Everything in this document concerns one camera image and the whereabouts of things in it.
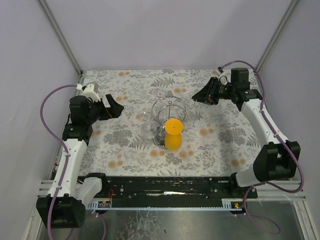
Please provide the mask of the floral patterned table mat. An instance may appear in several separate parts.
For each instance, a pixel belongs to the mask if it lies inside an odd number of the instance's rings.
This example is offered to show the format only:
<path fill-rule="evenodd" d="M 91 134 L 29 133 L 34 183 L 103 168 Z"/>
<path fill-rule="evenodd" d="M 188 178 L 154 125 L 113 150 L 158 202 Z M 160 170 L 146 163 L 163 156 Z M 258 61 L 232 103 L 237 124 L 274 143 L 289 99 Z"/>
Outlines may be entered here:
<path fill-rule="evenodd" d="M 73 140 L 62 159 L 65 177 L 228 176 L 253 165 L 263 144 L 230 100 L 192 100 L 212 70 L 90 70 L 84 86 L 124 107 L 97 121 L 87 143 Z"/>

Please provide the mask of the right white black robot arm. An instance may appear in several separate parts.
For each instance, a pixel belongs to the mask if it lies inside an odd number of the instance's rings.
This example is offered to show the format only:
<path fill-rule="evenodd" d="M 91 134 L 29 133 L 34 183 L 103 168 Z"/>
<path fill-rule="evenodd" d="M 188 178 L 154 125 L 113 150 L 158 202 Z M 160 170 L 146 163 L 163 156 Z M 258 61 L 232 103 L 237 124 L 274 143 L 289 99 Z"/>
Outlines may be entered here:
<path fill-rule="evenodd" d="M 223 83 L 219 77 L 211 77 L 208 83 L 192 100 L 207 105 L 217 105 L 220 100 L 230 100 L 247 118 L 261 150 L 252 167 L 232 175 L 236 185 L 249 187 L 274 180 L 285 180 L 295 176 L 301 152 L 298 142 L 290 141 L 276 126 L 264 106 L 263 97 L 251 88 L 250 72 L 237 67 L 230 71 L 230 78 Z"/>

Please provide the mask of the orange plastic wine glass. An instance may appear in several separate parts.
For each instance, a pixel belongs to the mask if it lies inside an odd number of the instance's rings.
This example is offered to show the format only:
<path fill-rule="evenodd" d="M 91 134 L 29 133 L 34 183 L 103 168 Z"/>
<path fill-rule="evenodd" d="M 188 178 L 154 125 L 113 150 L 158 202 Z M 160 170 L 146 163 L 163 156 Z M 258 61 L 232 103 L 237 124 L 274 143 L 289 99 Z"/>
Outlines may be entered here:
<path fill-rule="evenodd" d="M 183 123 L 176 118 L 171 118 L 164 124 L 164 145 L 168 150 L 176 151 L 181 147 L 183 128 Z"/>

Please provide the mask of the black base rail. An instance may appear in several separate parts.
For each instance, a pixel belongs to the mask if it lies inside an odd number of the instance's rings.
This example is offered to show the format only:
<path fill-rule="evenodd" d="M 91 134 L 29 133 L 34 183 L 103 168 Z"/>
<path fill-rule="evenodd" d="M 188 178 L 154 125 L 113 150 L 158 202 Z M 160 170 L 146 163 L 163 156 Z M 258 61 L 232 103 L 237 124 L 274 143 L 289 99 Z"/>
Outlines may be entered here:
<path fill-rule="evenodd" d="M 90 177 L 102 180 L 102 189 L 93 200 L 146 199 L 148 196 L 193 196 L 210 199 L 241 201 L 247 197 L 256 199 L 258 194 L 248 187 L 239 187 L 228 177 L 181 177 L 181 176 L 105 176 L 102 173 L 90 173 L 78 177 L 78 184 Z"/>

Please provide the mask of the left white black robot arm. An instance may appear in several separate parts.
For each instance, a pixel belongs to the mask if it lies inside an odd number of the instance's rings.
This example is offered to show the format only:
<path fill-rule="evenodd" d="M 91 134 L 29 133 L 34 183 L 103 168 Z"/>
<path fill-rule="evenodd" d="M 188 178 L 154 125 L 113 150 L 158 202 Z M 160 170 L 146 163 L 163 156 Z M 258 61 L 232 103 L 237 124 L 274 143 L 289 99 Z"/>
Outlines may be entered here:
<path fill-rule="evenodd" d="M 119 118 L 124 110 L 111 94 L 107 94 L 106 99 L 109 107 L 85 95 L 69 100 L 70 114 L 62 134 L 63 151 L 58 170 L 47 195 L 36 202 L 36 209 L 48 230 L 81 228 L 86 208 L 103 189 L 104 173 L 86 177 L 80 186 L 77 183 L 93 124 Z"/>

